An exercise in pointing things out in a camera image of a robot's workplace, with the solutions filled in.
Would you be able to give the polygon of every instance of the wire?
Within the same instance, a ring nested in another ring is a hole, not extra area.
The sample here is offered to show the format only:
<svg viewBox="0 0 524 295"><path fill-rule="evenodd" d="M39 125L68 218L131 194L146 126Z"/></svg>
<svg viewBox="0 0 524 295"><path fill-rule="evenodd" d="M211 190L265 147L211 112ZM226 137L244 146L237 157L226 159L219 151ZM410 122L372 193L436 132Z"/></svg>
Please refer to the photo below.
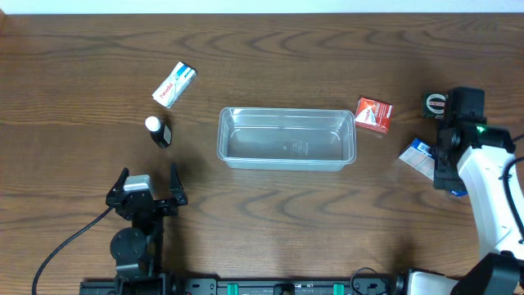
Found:
<svg viewBox="0 0 524 295"><path fill-rule="evenodd" d="M516 142L516 141L518 141L518 140L520 140L520 139L523 139L523 138L524 138L524 134L520 134L520 135L518 135L516 138L512 139L512 141L513 141L513 142Z"/></svg>
<svg viewBox="0 0 524 295"><path fill-rule="evenodd" d="M43 264L40 266L40 268L38 269L38 271L36 272L36 275L34 276L34 279L33 279L33 287L32 287L32 294L33 295L37 295L36 293L36 285L38 284L38 279L40 278L40 275L42 274L43 272L43 269L46 268L47 264L49 263L49 261L63 248L65 247L68 243L70 243L72 240L74 240L75 238L77 238L78 236L80 236L81 234L83 234L86 230L88 229L91 229L91 227L93 227L93 225L95 225L98 221L102 220L102 218L106 217L107 213L109 213L111 210L113 210L115 208L116 204L113 204L111 206L109 206L109 208L107 208L102 214L100 214L100 216L98 216L95 220L93 220L90 224L84 226L83 229L79 230L76 234L73 234L72 236L70 236L66 241L64 241L60 246L58 246L55 251L51 252L51 254L49 254L49 256L46 258L46 260L43 262Z"/></svg>
<svg viewBox="0 0 524 295"><path fill-rule="evenodd" d="M522 220L520 216L518 215L517 208L515 207L515 202L513 201L513 196L511 195L511 189L509 189L509 170L511 167L516 165L518 162L524 161L524 157L519 157L513 161L510 161L505 167L504 171L502 172L502 184L504 186L504 192L506 194L506 199L508 200L509 209L513 213L513 219L517 223L518 231L521 233L521 240L519 243L524 242L524 225L522 224Z"/></svg>
<svg viewBox="0 0 524 295"><path fill-rule="evenodd" d="M353 289L353 291L355 291L355 293L359 294L359 295L363 295L357 288L355 288L355 286L353 285L353 278L359 274L360 271L362 270L369 270L369 271L372 271L374 272L375 274L378 275L378 273L372 269L371 267L361 267L359 269L357 269L357 271L355 271L355 273L353 275L351 275L351 279L350 279L350 287ZM382 278L379 278L385 285L386 285L386 291L389 289L389 283L387 283L384 279Z"/></svg>

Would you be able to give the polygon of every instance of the black bottle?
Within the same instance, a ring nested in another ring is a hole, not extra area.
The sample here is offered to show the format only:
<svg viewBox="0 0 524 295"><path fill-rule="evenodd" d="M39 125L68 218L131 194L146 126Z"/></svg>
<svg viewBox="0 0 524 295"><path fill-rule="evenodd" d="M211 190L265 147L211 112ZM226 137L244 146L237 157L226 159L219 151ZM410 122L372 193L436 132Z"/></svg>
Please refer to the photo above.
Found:
<svg viewBox="0 0 524 295"><path fill-rule="evenodd" d="M171 144L171 129L155 116L146 119L146 127L151 131L151 138L161 148Z"/></svg>

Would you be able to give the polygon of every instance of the plastic container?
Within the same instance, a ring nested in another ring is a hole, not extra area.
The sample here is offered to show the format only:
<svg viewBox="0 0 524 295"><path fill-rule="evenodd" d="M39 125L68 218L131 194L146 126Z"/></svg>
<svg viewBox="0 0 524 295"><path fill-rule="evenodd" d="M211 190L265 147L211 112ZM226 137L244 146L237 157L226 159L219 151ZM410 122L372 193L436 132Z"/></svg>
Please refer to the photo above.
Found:
<svg viewBox="0 0 524 295"><path fill-rule="evenodd" d="M357 157L350 111L226 107L217 155L231 168L339 171Z"/></svg>

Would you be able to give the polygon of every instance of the white wall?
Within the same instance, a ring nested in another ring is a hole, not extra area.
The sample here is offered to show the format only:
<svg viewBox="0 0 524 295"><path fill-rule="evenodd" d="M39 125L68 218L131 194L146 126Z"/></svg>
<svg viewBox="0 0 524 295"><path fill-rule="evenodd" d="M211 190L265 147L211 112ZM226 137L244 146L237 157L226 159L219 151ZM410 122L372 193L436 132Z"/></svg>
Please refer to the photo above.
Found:
<svg viewBox="0 0 524 295"><path fill-rule="evenodd" d="M7 14L524 12L524 0L0 0Z"/></svg>

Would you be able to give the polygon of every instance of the red and white box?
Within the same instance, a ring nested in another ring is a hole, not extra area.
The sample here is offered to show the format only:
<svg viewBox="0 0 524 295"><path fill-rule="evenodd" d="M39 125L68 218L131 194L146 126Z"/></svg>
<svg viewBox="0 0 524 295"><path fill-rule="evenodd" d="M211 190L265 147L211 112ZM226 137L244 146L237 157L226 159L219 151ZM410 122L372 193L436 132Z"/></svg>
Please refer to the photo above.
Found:
<svg viewBox="0 0 524 295"><path fill-rule="evenodd" d="M358 127L375 130L384 134L390 129L393 106L369 98L360 98L355 117Z"/></svg>

